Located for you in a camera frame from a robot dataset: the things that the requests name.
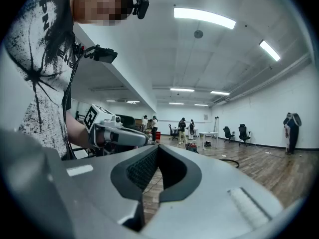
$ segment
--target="white t-shirt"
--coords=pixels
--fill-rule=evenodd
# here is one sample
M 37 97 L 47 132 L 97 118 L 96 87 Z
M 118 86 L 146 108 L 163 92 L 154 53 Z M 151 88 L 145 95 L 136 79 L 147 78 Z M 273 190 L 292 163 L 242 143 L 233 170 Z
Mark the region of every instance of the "white t-shirt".
M 18 130 L 60 157 L 67 154 L 63 100 L 75 63 L 74 41 L 69 0 L 27 0 L 1 44 L 0 56 L 9 58 L 5 66 L 25 80 L 25 91 L 34 92 Z
M 158 120 L 157 120 L 157 119 L 154 119 L 154 120 L 153 120 L 152 126 L 153 126 L 153 127 L 158 127 Z
M 144 129 L 148 126 L 148 119 L 142 119 L 142 125 L 144 125 Z

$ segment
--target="ceiling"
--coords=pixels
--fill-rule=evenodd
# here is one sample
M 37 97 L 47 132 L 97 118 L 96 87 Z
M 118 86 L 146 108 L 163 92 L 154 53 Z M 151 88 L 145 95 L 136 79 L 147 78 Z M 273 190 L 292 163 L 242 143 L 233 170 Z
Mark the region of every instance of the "ceiling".
M 81 84 L 105 100 L 135 101 L 137 98 L 101 62 L 89 58 L 82 58 L 79 62 L 74 83 Z
M 306 54 L 303 36 L 279 0 L 149 0 L 143 20 L 132 20 L 138 47 L 144 52 L 159 103 L 213 104 L 261 84 Z M 236 21 L 233 30 L 192 19 L 173 17 L 177 7 L 202 9 Z M 204 36 L 194 38 L 201 30 Z M 260 46 L 266 40 L 280 55 L 278 62 Z M 83 59 L 76 78 L 106 99 L 134 99 L 135 95 L 101 63 Z M 171 92 L 170 87 L 195 92 Z

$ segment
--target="person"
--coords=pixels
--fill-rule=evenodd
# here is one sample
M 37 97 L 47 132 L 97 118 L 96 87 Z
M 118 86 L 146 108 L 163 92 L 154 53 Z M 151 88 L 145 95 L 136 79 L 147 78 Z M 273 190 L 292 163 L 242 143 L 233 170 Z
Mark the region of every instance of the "person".
M 26 0 L 0 49 L 1 58 L 6 58 L 0 68 L 10 70 L 8 81 L 33 93 L 20 132 L 56 149 L 62 159 L 73 157 L 69 143 L 91 147 L 84 125 L 68 112 L 71 91 L 67 89 L 76 62 L 73 24 L 99 20 L 112 24 L 132 10 L 133 0 Z M 104 143 L 103 134 L 97 141 Z
M 189 136 L 188 136 L 188 139 L 190 140 L 194 140 L 194 127 L 195 127 L 195 123 L 191 119 L 189 124 Z
M 178 144 L 181 144 L 181 136 L 183 136 L 184 141 L 187 143 L 186 140 L 186 134 L 185 134 L 185 128 L 186 128 L 186 123 L 185 123 L 185 118 L 182 118 L 180 122 L 178 123 L 178 129 L 179 129 L 179 135 L 178 135 Z
M 158 119 L 156 118 L 156 116 L 153 116 L 153 120 L 152 120 L 152 141 L 153 144 L 156 143 L 156 131 L 158 130 Z
M 145 133 L 147 127 L 148 127 L 148 116 L 145 115 L 144 118 L 142 118 L 142 125 L 143 125 L 143 133 Z
M 297 114 L 288 113 L 284 120 L 285 136 L 288 139 L 286 154 L 294 153 L 299 135 L 299 126 L 301 126 L 300 118 Z

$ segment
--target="bag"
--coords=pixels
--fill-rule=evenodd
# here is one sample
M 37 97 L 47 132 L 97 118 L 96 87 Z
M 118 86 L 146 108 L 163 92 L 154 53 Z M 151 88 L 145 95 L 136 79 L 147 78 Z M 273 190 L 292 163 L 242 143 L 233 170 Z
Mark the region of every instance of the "bag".
M 298 114 L 292 114 L 293 115 L 293 119 L 294 119 L 294 122 L 297 126 L 301 126 L 301 118 L 299 117 Z
M 205 146 L 205 147 L 211 147 L 210 141 L 205 142 L 204 146 Z
M 186 148 L 186 150 L 198 153 L 197 152 L 197 146 L 196 146 L 195 143 L 185 143 L 185 148 Z

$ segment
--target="black office chair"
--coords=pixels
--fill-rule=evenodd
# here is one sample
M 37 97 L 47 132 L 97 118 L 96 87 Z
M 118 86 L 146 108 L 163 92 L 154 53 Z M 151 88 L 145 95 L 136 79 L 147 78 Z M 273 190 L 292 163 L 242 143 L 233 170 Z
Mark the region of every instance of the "black office chair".
M 170 124 L 169 124 L 168 126 L 169 126 L 169 130 L 170 130 L 170 135 L 173 136 L 173 137 L 170 138 L 170 140 L 171 140 L 171 139 L 173 139 L 173 140 L 174 140 L 174 139 L 178 140 L 178 139 L 177 139 L 178 133 L 174 133 L 174 132 L 173 132 L 173 130 L 171 129 Z
M 231 138 L 235 136 L 235 132 L 233 131 L 233 134 L 230 134 L 230 130 L 229 127 L 225 127 L 224 128 L 224 132 L 225 132 L 225 137 L 229 139 L 229 142 L 231 141 Z
M 136 126 L 135 119 L 131 116 L 115 114 L 116 116 L 121 117 L 121 123 L 123 127 L 140 131 L 140 128 Z
M 247 146 L 246 140 L 250 139 L 251 131 L 248 132 L 248 136 L 247 136 L 247 127 L 245 127 L 245 124 L 240 124 L 238 129 L 239 129 L 239 139 L 243 140 L 243 142 L 239 143 L 239 146 L 242 144 L 245 144 Z

